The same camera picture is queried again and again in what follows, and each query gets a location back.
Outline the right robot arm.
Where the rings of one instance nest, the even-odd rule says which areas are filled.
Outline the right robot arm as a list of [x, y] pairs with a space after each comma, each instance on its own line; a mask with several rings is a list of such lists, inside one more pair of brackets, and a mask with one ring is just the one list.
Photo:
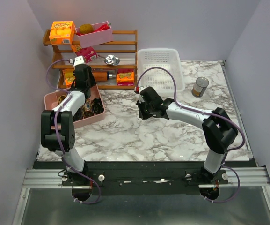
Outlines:
[[152, 87], [135, 88], [139, 94], [136, 105], [139, 118], [142, 120], [163, 118], [191, 124], [203, 130], [209, 152], [200, 169], [199, 179], [210, 184], [217, 179], [217, 173], [226, 157], [228, 147], [238, 135], [238, 129], [230, 120], [225, 110], [216, 108], [214, 111], [201, 110], [177, 104], [174, 99], [162, 99]]

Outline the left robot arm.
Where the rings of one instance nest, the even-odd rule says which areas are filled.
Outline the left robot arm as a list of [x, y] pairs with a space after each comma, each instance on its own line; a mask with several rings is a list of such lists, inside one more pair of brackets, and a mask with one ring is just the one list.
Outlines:
[[73, 172], [73, 180], [78, 185], [89, 181], [86, 162], [74, 147], [75, 130], [73, 117], [91, 96], [91, 88], [96, 85], [91, 67], [86, 64], [74, 66], [75, 79], [66, 98], [54, 109], [44, 110], [41, 114], [41, 145], [50, 151], [61, 151], [61, 159], [67, 171]]

